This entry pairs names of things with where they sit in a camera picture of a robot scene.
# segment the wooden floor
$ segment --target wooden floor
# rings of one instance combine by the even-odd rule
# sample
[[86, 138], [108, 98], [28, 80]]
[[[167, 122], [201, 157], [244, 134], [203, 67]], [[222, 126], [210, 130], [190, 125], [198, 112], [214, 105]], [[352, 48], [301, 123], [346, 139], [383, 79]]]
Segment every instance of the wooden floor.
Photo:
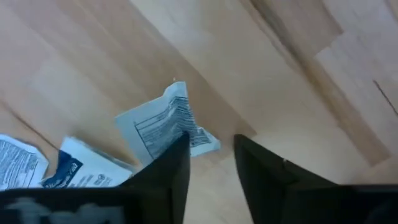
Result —
[[339, 184], [398, 181], [395, 0], [0, 0], [0, 129], [57, 165], [66, 135], [137, 164], [113, 118], [186, 81], [223, 148], [186, 223], [251, 223], [241, 133]]

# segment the paper scrap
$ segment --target paper scrap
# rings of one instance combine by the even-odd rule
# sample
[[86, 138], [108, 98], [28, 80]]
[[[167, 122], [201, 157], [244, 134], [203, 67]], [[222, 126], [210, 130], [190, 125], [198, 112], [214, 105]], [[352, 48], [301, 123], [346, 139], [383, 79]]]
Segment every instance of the paper scrap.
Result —
[[191, 156], [221, 147], [219, 140], [197, 126], [185, 82], [175, 82], [163, 96], [117, 116], [116, 126], [144, 166], [158, 158], [184, 131], [190, 135]]
[[67, 137], [60, 149], [55, 175], [43, 180], [42, 185], [45, 188], [115, 187], [133, 173], [130, 165]]
[[0, 134], [0, 190], [41, 187], [48, 166], [36, 147]]

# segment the white paper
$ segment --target white paper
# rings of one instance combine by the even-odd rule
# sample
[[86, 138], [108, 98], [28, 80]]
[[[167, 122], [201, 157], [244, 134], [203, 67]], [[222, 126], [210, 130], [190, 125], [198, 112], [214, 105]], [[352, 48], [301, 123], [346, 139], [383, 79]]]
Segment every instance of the white paper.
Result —
[[43, 180], [45, 188], [115, 187], [133, 174], [129, 165], [72, 137], [64, 139], [58, 163], [55, 175]]
[[191, 156], [221, 147], [219, 140], [197, 126], [185, 82], [176, 82], [166, 88], [163, 96], [117, 116], [116, 126], [144, 166], [158, 158], [184, 131], [190, 135]]
[[41, 187], [48, 166], [36, 147], [0, 134], [0, 190]]

